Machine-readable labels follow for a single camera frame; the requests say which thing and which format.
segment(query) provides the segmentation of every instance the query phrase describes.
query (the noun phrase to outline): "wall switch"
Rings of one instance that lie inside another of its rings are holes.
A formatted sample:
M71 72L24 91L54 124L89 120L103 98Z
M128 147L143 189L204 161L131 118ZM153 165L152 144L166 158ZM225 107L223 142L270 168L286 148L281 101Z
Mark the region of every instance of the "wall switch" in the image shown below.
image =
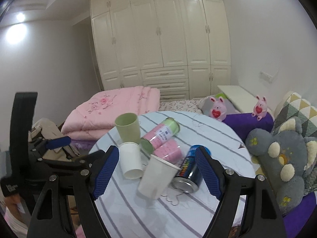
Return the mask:
M268 83L272 83L273 81L273 76L262 71L260 72L260 78L267 81Z

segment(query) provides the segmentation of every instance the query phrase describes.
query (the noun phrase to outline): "blue gripper pad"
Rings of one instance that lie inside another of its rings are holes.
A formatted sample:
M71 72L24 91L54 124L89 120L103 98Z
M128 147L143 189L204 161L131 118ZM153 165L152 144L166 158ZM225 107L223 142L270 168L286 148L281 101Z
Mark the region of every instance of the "blue gripper pad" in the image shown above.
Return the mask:
M199 148L195 151L195 161L210 194L214 195L217 200L220 200L222 192L220 190L219 179Z
M46 143L46 149L57 149L61 147L68 146L71 142L70 137L65 136L54 140L48 140Z
M105 193L105 190L108 186L110 178L114 173L114 170L117 166L119 161L119 149L115 146L110 152L109 157L107 158L106 162L104 163L103 167L101 168L100 172L98 173L95 179L95 189L92 192L94 199L96 200L100 195Z

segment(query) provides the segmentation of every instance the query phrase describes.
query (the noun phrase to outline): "striped tablecloth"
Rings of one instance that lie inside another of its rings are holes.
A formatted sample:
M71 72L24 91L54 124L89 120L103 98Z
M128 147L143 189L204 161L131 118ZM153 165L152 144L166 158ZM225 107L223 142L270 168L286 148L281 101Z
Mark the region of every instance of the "striped tablecloth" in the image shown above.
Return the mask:
M167 117L173 117L180 123L180 132L174 139L181 146L184 156L192 145L204 145L224 168L232 168L242 176L255 177L259 165L251 162L251 156L237 134L224 123L208 116L171 111L140 115L141 136ZM110 145L120 144L117 129L113 128L98 140L90 153L99 149L107 151ZM144 154L142 161L146 166L148 158ZM104 195L96 201L112 238L203 236L218 205L218 200L210 195L204 181L192 194L168 187L158 200L140 194L138 184L139 180L125 179L118 164ZM241 197L234 225L241 222L244 202Z

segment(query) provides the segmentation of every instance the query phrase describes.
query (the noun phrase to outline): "white wardrobe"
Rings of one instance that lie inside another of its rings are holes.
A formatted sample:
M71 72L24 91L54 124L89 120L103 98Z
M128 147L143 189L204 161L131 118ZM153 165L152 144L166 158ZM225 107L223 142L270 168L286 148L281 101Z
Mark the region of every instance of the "white wardrobe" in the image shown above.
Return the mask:
M230 84L222 0L91 0L105 90L151 86L161 101L195 99Z

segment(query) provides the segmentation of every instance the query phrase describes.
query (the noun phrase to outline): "gray plush toy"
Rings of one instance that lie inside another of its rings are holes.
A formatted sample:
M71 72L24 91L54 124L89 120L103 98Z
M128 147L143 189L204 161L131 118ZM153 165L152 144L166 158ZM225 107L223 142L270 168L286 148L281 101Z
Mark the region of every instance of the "gray plush toy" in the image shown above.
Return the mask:
M303 138L301 133L300 119L292 117L272 134L252 130L245 141L248 151L258 157L283 215L302 201L303 177L316 164L317 139Z

